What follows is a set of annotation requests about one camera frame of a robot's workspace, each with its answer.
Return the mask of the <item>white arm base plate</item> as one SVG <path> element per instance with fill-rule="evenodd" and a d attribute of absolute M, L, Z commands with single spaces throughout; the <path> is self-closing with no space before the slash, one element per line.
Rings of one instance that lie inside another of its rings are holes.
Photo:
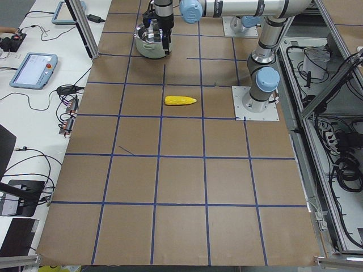
<path fill-rule="evenodd" d="M 266 101 L 250 96 L 250 86 L 232 86 L 235 119 L 237 121 L 279 121 L 273 93 Z"/>
<path fill-rule="evenodd" d="M 225 37 L 256 39 L 258 37 L 258 16 L 224 16 L 222 18 Z"/>

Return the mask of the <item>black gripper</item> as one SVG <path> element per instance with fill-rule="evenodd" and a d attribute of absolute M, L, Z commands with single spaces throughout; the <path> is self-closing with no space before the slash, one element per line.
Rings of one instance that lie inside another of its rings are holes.
<path fill-rule="evenodd" d="M 151 21 L 156 20 L 159 29 L 162 29 L 162 46 L 165 55 L 170 54 L 171 29 L 174 27 L 174 14 L 159 16 L 155 10 L 143 13 L 143 24 L 146 28 L 150 27 Z"/>

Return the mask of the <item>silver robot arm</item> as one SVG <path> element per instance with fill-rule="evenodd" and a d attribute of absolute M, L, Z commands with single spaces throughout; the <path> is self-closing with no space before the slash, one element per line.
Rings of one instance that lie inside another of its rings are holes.
<path fill-rule="evenodd" d="M 248 61 L 255 62 L 250 68 L 252 86 L 242 101 L 249 111 L 265 111 L 269 98 L 279 84 L 278 72 L 270 66 L 275 59 L 275 51 L 288 29 L 288 20 L 303 12 L 310 1 L 180 1 L 179 11 L 189 24 L 199 22 L 202 17 L 221 18 L 223 16 L 264 17 L 264 24 L 258 44 Z"/>

